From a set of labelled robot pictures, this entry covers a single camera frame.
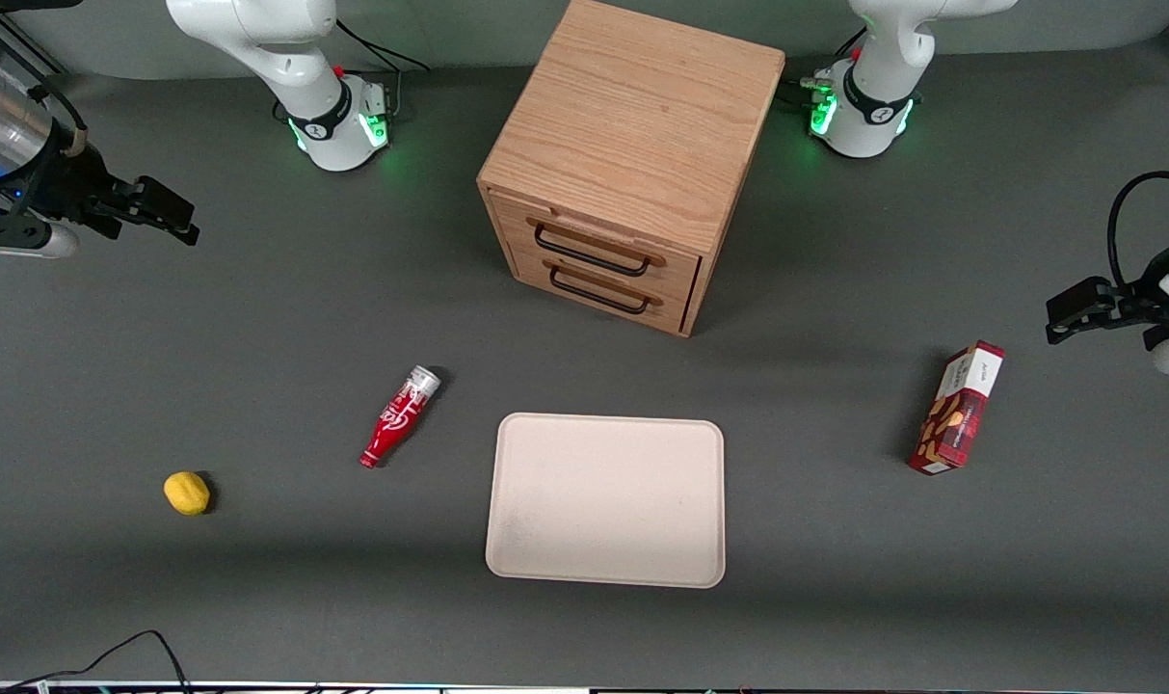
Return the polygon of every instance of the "green led light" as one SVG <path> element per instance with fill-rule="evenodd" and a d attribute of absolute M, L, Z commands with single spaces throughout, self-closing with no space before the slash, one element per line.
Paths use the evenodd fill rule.
<path fill-rule="evenodd" d="M 374 148 L 380 148 L 387 144 L 387 119 L 382 116 L 367 116 L 357 113 L 357 123 L 365 131 L 365 137 L 369 138 L 369 144 Z"/>
<path fill-rule="evenodd" d="M 825 100 L 816 105 L 811 111 L 811 131 L 817 136 L 824 136 L 831 124 L 831 116 L 837 112 L 837 98 L 830 93 Z"/>
<path fill-rule="evenodd" d="M 297 131 L 292 118 L 288 120 L 288 127 L 293 132 L 293 137 L 297 138 L 297 148 L 305 152 L 305 141 L 302 141 L 302 133 Z"/>
<path fill-rule="evenodd" d="M 909 120 L 909 111 L 912 110 L 914 110 L 914 99 L 909 98 L 909 103 L 905 105 L 905 113 L 901 113 L 901 124 L 897 126 L 898 136 L 905 132 L 905 124 Z"/>

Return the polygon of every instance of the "drawer handle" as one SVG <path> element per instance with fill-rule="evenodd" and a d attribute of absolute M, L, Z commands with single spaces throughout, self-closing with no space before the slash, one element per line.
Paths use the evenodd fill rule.
<path fill-rule="evenodd" d="M 595 256 L 589 256 L 588 254 L 580 254 L 579 250 L 568 249 L 566 245 L 558 245 L 558 243 L 552 243 L 541 238 L 541 234 L 546 231 L 546 225 L 544 223 L 537 224 L 537 231 L 532 233 L 532 240 L 540 245 L 541 249 L 546 251 L 554 251 L 559 256 L 567 256 L 568 258 L 575 258 L 576 261 L 588 263 L 590 265 L 596 265 L 597 268 L 606 269 L 610 272 L 624 273 L 628 277 L 639 277 L 642 273 L 649 272 L 649 265 L 651 264 L 651 258 L 645 256 L 645 262 L 639 265 L 639 268 L 623 268 L 617 263 L 610 263 L 610 261 L 602 261 L 601 258 L 595 258 Z"/>
<path fill-rule="evenodd" d="M 587 289 L 579 289 L 579 286 L 562 284 L 562 282 L 558 282 L 558 265 L 549 268 L 549 284 L 556 286 L 559 290 L 567 291 L 567 293 L 583 296 L 583 298 L 589 301 L 596 301 L 597 304 L 602 304 L 602 306 L 610 306 L 611 308 L 615 308 L 615 311 L 622 311 L 623 313 L 629 313 L 629 315 L 632 317 L 637 317 L 639 313 L 649 311 L 649 304 L 651 303 L 649 296 L 645 296 L 645 301 L 638 306 L 628 306 L 627 304 L 620 304 L 613 299 L 607 299 L 606 296 L 593 294 L 592 291 L 588 291 Z"/>

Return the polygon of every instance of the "gray table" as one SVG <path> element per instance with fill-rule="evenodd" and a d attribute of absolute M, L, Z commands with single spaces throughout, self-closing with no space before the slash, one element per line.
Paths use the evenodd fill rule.
<path fill-rule="evenodd" d="M 692 339 L 507 276 L 473 176 L 526 75 L 409 79 L 394 147 L 343 175 L 257 79 L 74 88 L 113 172 L 205 231 L 0 262 L 0 678 L 157 627 L 196 680 L 1169 690 L 1169 377 L 1135 331 L 1042 328 L 1106 272 L 1120 185 L 1169 168 L 1169 40 L 942 57 L 879 161 L 779 107 Z M 1128 268 L 1169 243 L 1169 185 L 1122 237 Z M 941 358 L 974 339 L 1008 361 L 971 465 L 920 477 Z M 364 470 L 415 363 L 451 382 Z M 720 425 L 721 585 L 492 576 L 519 410 Z M 168 508 L 182 469 L 216 514 Z M 98 674 L 168 668 L 148 643 Z"/>

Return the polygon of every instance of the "plastic tray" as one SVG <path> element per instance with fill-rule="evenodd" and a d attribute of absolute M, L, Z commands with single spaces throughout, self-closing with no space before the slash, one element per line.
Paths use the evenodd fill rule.
<path fill-rule="evenodd" d="M 510 415 L 499 425 L 485 562 L 505 578 L 713 588 L 726 570 L 721 430 Z"/>

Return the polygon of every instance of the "white label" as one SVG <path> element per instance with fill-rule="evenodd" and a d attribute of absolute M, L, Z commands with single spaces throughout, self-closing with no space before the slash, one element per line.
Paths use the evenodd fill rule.
<path fill-rule="evenodd" d="M 948 398 L 949 395 L 963 388 L 969 388 L 980 393 L 984 398 L 990 396 L 990 387 L 995 386 L 995 377 L 999 373 L 999 365 L 1003 356 L 992 355 L 984 349 L 976 349 L 967 355 L 948 362 L 945 369 L 945 377 L 940 381 L 940 390 L 935 391 L 935 400 Z"/>

